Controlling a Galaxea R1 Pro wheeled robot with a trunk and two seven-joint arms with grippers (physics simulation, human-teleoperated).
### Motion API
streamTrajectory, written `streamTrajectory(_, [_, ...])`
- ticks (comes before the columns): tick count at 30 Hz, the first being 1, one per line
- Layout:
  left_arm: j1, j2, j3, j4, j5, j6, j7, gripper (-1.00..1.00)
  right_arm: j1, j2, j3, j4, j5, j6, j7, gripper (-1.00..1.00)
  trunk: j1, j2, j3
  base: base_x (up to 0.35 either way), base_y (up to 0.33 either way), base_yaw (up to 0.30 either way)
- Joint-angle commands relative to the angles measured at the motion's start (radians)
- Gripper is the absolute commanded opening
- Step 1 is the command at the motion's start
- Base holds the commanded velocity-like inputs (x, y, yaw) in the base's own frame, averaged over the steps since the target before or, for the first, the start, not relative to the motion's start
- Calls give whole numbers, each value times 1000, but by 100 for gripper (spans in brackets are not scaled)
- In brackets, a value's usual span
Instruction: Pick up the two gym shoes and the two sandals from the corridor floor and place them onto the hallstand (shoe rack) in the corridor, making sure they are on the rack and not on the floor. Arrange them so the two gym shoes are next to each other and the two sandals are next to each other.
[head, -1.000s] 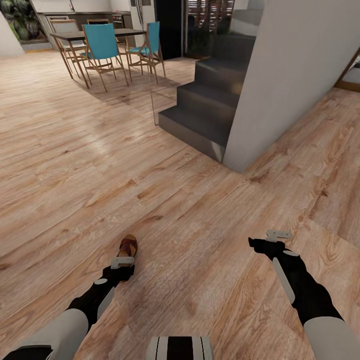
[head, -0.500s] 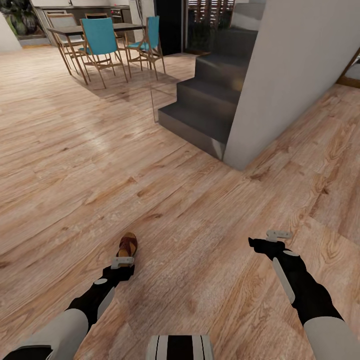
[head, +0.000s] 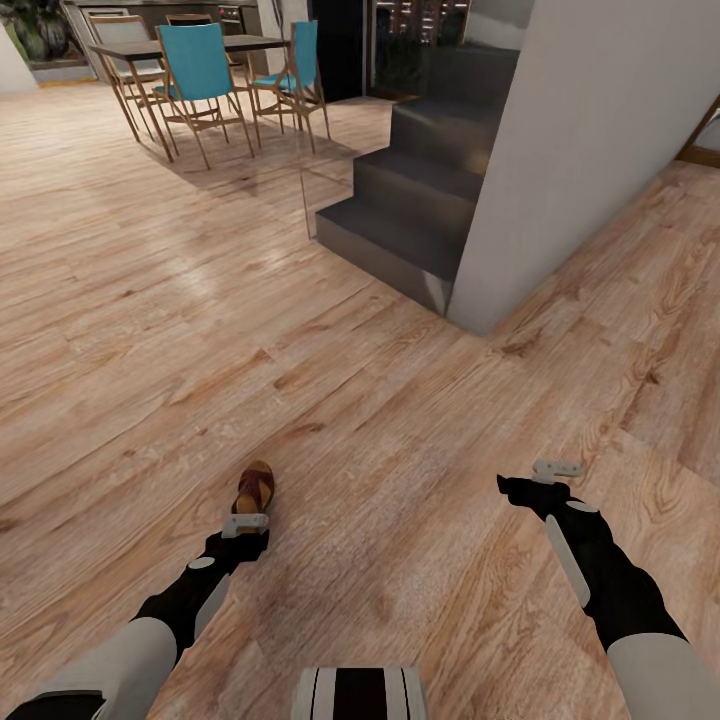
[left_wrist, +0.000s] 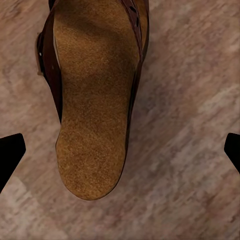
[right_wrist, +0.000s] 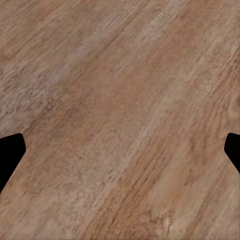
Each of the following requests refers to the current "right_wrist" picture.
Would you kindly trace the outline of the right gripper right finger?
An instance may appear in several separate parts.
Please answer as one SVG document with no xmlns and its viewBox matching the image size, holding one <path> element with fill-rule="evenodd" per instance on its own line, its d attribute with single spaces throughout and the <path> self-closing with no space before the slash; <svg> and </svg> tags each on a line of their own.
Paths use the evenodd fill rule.
<svg viewBox="0 0 240 240">
<path fill-rule="evenodd" d="M 235 133 L 229 133 L 227 135 L 224 151 L 235 165 L 240 173 L 240 135 Z"/>
</svg>

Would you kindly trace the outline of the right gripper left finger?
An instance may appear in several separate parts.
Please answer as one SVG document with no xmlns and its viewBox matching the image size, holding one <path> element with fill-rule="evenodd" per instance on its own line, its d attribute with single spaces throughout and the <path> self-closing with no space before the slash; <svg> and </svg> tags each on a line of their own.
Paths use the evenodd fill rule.
<svg viewBox="0 0 240 240">
<path fill-rule="evenodd" d="M 0 138 L 0 193 L 26 153 L 22 133 Z"/>
</svg>

